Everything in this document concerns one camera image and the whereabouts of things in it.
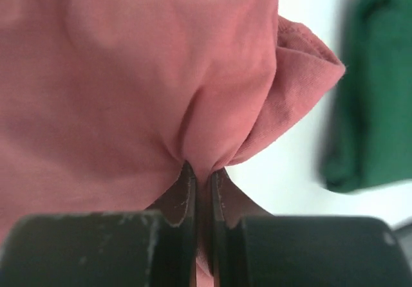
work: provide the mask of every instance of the pink fabric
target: pink fabric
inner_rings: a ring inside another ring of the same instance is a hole
[[[204,183],[292,127],[344,68],[277,4],[0,0],[0,241],[29,213],[142,210],[185,160]]]

